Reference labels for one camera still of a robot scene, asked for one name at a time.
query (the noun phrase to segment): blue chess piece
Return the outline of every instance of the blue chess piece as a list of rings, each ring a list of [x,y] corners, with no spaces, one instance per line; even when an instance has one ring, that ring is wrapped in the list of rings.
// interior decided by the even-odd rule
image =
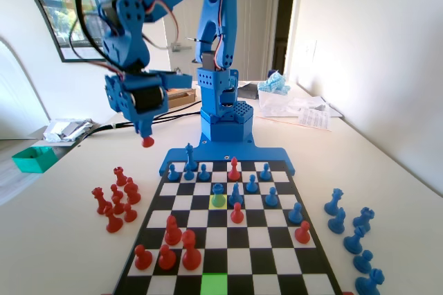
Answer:
[[[289,211],[288,219],[293,224],[301,224],[301,222],[303,221],[302,204],[295,203],[293,205],[293,210]]]
[[[365,227],[365,231],[367,233],[371,229],[371,226],[369,225],[369,220],[374,219],[374,215],[374,211],[370,210],[369,207],[363,207],[363,209],[361,210],[361,216],[355,217],[352,224],[354,225],[354,227]]]
[[[249,183],[246,185],[246,190],[247,190],[249,193],[256,193],[256,192],[257,192],[257,190],[258,190],[258,185],[257,185],[256,182],[255,182],[255,175],[254,175],[254,174],[252,174],[252,175],[249,177]]]
[[[201,172],[199,174],[199,179],[202,181],[208,181],[209,180],[209,173],[206,171],[206,165],[201,165]]]
[[[188,155],[188,162],[187,165],[191,165],[191,171],[194,171],[197,169],[197,162],[194,161],[194,148],[191,144],[187,144],[185,147],[186,154]]]
[[[278,197],[276,193],[277,190],[274,187],[269,189],[269,195],[264,198],[264,202],[267,204],[267,206],[274,207],[278,205]]]
[[[361,256],[355,256],[354,260],[352,261],[354,263],[354,266],[356,269],[358,269],[361,273],[368,274],[371,272],[371,263],[370,260],[374,257],[372,255],[372,252],[369,250],[363,251]]]
[[[232,207],[234,207],[235,203],[240,203],[240,205],[243,204],[243,197],[239,193],[238,183],[234,184],[233,193],[230,195],[228,201]]]
[[[337,216],[333,217],[332,219],[329,219],[329,221],[327,222],[327,226],[335,234],[342,234],[342,232],[345,231],[345,225],[344,225],[345,217],[346,217],[345,210],[343,209],[343,207],[340,207]]]
[[[346,250],[348,250],[350,253],[353,253],[354,255],[358,255],[363,250],[360,239],[365,235],[365,227],[358,226],[354,230],[353,236],[347,236],[343,240],[343,245],[345,246]]]
[[[260,178],[263,181],[269,181],[271,179],[271,173],[269,172],[269,164],[268,163],[265,163],[263,165],[263,170],[260,173]]]
[[[177,179],[179,179],[180,174],[175,171],[175,166],[172,163],[169,165],[169,170],[170,173],[168,174],[168,179],[170,181],[176,181]]]
[[[191,166],[189,163],[186,165],[186,172],[184,177],[186,181],[190,181],[194,178],[194,173],[191,171]]]
[[[340,189],[334,189],[334,192],[332,193],[332,200],[329,203],[325,204],[325,211],[329,215],[337,215],[338,213],[338,201],[341,199],[341,196],[343,196],[343,191]]]
[[[381,285],[385,280],[380,269],[372,269],[369,278],[360,277],[355,280],[355,288],[359,295],[380,295],[377,285]]]

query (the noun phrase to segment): red chess piece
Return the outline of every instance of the red chess piece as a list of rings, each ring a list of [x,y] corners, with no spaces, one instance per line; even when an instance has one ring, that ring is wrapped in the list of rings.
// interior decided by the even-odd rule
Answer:
[[[237,181],[240,178],[240,173],[237,171],[237,158],[233,157],[230,164],[233,166],[233,169],[229,172],[228,177],[231,181]]]
[[[119,217],[115,217],[114,212],[112,211],[111,203],[107,204],[105,207],[105,215],[109,219],[109,223],[106,226],[106,230],[110,233],[115,233],[123,226],[123,220]]]
[[[308,233],[310,227],[308,221],[303,221],[301,227],[296,229],[296,240],[302,244],[308,243],[311,239],[311,236]]]
[[[147,269],[152,262],[152,253],[151,251],[145,250],[143,244],[139,244],[134,250],[137,258],[136,258],[136,267],[137,269]]]
[[[177,257],[175,256],[175,252],[169,249],[169,246],[164,244],[160,248],[160,258],[159,265],[161,269],[169,270],[175,265],[175,261]]]
[[[235,223],[239,224],[243,221],[244,215],[242,212],[242,205],[239,202],[234,204],[234,211],[230,214],[230,219]]]
[[[114,203],[114,209],[113,212],[115,215],[120,215],[123,212],[125,212],[125,210],[123,209],[123,204],[120,203],[120,197],[115,196],[114,198],[112,198],[112,202]]]
[[[183,233],[181,238],[183,241],[183,246],[186,249],[185,254],[183,255],[183,266],[192,271],[196,269],[201,263],[201,253],[195,247],[195,233],[191,230],[187,230]]]
[[[105,214],[105,207],[108,202],[103,198],[102,188],[95,188],[94,190],[92,190],[92,194],[94,195],[94,198],[98,200],[97,213],[101,215]]]
[[[181,240],[181,230],[177,226],[175,216],[170,215],[166,220],[165,242],[169,245],[176,245]]]
[[[133,222],[137,218],[137,211],[131,209],[131,204],[125,204],[123,209],[126,212],[125,216],[123,217],[126,222]]]
[[[123,168],[114,168],[114,174],[117,176],[116,184],[118,186],[124,186],[126,184],[126,176],[123,174]]]

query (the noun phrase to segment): yellow square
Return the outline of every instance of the yellow square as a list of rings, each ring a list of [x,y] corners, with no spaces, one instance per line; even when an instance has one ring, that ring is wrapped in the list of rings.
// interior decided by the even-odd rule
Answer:
[[[210,210],[227,210],[228,209],[228,195],[223,195],[224,205],[222,207],[215,207],[213,205],[213,197],[214,197],[214,195],[211,195],[209,197],[209,209]]]

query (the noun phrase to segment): chess board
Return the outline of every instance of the chess board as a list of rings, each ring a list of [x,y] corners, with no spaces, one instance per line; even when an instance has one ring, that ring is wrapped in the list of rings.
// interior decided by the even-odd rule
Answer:
[[[239,193],[244,198],[244,219],[240,224],[230,219],[233,207],[227,202],[235,184],[228,179],[230,162],[204,163],[210,173],[208,181],[199,180],[197,172],[193,180],[185,180],[184,162],[173,162],[175,170],[180,172],[176,181],[170,181],[168,174],[164,174],[115,295],[342,294],[284,161],[268,162],[269,181],[260,179],[265,162],[238,162]],[[259,187],[253,194],[246,191],[251,174],[256,176]],[[211,203],[215,183],[223,185],[226,195],[226,204],[221,208]],[[277,190],[279,204],[276,207],[264,202],[270,187]],[[311,240],[307,244],[297,242],[294,236],[297,226],[288,219],[296,202],[303,205],[303,219],[311,224]],[[165,244],[169,215],[176,217],[182,231],[195,232],[195,248],[200,250],[202,259],[194,271],[186,270],[181,262],[185,252],[181,241],[170,247],[177,255],[171,270],[163,271],[157,263],[159,249]],[[134,248],[138,244],[143,244],[153,256],[152,264],[144,271],[134,266]]]

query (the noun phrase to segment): table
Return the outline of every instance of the table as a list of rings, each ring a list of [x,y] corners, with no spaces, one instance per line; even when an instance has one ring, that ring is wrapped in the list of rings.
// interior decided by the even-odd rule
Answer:
[[[307,94],[299,87],[300,97]],[[247,100],[259,116],[256,100]],[[199,105],[184,112],[197,111]],[[294,123],[294,118],[277,118]],[[125,119],[115,115],[112,122]],[[382,294],[441,294],[443,200],[369,143],[340,118],[331,132],[254,118],[257,146],[285,147],[297,188],[343,291],[352,291],[360,273],[343,236],[353,233],[352,219],[364,206],[375,211],[371,231],[362,239],[374,254],[372,266],[386,281]],[[13,200],[0,206],[0,294],[99,295],[111,293],[152,195],[159,167],[170,148],[200,139],[199,116],[153,126],[156,143],[141,147],[132,128],[94,134]],[[115,234],[96,213],[96,186],[110,197],[113,168],[122,166],[139,186],[139,217]],[[323,205],[332,189],[344,192],[346,230],[335,235]]]

